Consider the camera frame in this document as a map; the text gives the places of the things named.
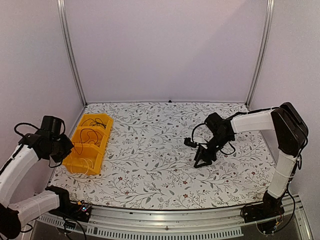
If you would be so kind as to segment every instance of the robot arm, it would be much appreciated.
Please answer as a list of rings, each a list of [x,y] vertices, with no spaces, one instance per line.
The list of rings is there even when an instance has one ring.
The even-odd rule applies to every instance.
[[[6,238],[16,238],[28,222],[49,211],[58,216],[71,216],[79,221],[89,219],[90,211],[78,211],[73,215],[80,206],[70,202],[67,190],[55,186],[47,187],[36,196],[10,204],[18,184],[35,163],[51,158],[59,166],[71,153],[74,146],[64,131],[60,134],[62,125],[64,126],[63,120],[44,116],[41,128],[37,128],[34,134],[23,135],[16,130],[18,125],[15,127],[22,139],[0,170],[0,233]]]
[[[235,134],[274,130],[279,148],[279,157],[273,179],[263,196],[263,203],[255,206],[245,206],[243,217],[245,222],[258,221],[275,217],[284,213],[282,198],[292,180],[300,160],[302,149],[307,144],[308,128],[296,109],[289,102],[280,107],[261,109],[252,112],[237,112],[223,119],[216,112],[210,114],[204,124],[213,133],[213,138],[207,143],[196,143],[186,138],[184,143],[197,147],[195,168],[211,165],[217,160],[216,153],[226,143],[235,140]]]

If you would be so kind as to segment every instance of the vertical metal rail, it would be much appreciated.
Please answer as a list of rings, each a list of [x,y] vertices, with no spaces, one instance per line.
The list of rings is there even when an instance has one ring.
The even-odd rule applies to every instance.
[[[248,108],[250,108],[250,105],[252,103],[255,90],[257,87],[259,75],[261,72],[262,64],[264,61],[265,57],[265,52],[267,49],[267,43],[269,39],[269,33],[270,33],[270,28],[271,28],[271,23],[272,23],[272,17],[273,17],[273,12],[274,12],[274,0],[268,0],[267,7],[266,7],[266,14],[265,14],[265,21],[264,21],[264,28],[263,28],[263,35],[262,35],[262,41],[261,41],[261,46],[259,50],[259,55],[258,59],[256,61],[255,69],[254,69],[254,74],[253,78],[251,81],[250,89],[248,92],[248,95],[246,97],[245,104]]]
[[[76,90],[78,92],[78,95],[79,95],[79,98],[80,98],[82,105],[86,106],[87,100],[86,100],[85,93],[84,93],[84,90],[83,90],[83,87],[82,87],[82,84],[80,81],[78,68],[77,68],[77,64],[76,64],[76,59],[75,59],[74,51],[73,51],[72,45],[71,45],[65,1],[64,0],[57,0],[57,5],[58,5],[58,12],[59,12],[59,17],[60,17],[60,22],[61,22],[61,28],[62,28],[62,34],[63,34],[63,38],[64,38],[64,43],[65,43],[65,48],[66,48],[66,52],[68,54],[68,59],[69,59],[74,83],[76,86]]]

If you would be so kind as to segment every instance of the yellow plastic bin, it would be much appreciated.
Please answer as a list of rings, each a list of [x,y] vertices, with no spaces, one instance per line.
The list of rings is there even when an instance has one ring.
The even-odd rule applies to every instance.
[[[74,148],[63,161],[70,173],[100,173],[113,122],[105,113],[83,115],[71,139]]]

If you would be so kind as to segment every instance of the floral pattern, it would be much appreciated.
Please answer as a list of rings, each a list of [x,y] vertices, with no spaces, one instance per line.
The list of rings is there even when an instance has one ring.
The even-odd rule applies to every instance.
[[[217,112],[223,118],[247,111],[234,103],[99,103],[85,113],[114,119],[99,175],[55,170],[50,184],[72,200],[135,209],[196,209],[260,201],[275,170],[260,132],[236,135],[236,152],[217,154],[210,166],[194,168],[196,149],[185,146],[193,128]],[[209,140],[201,126],[195,137]],[[227,144],[223,149],[231,153]]]

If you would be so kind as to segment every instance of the white backdrop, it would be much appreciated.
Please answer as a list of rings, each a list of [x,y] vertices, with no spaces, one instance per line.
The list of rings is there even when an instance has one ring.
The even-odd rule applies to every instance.
[[[20,122],[41,125],[44,115],[65,121],[68,133],[82,106],[61,31],[56,0],[0,1],[0,167],[20,137]],[[23,133],[34,129],[21,126]],[[47,185],[52,169],[39,161],[27,173],[13,201],[32,197]]]
[[[302,170],[293,179],[314,239],[320,239],[320,2],[282,0],[274,5],[273,21],[261,75],[251,109],[291,102],[309,128]],[[264,132],[275,157],[273,132]]]
[[[88,102],[245,102],[266,0],[65,1]]]

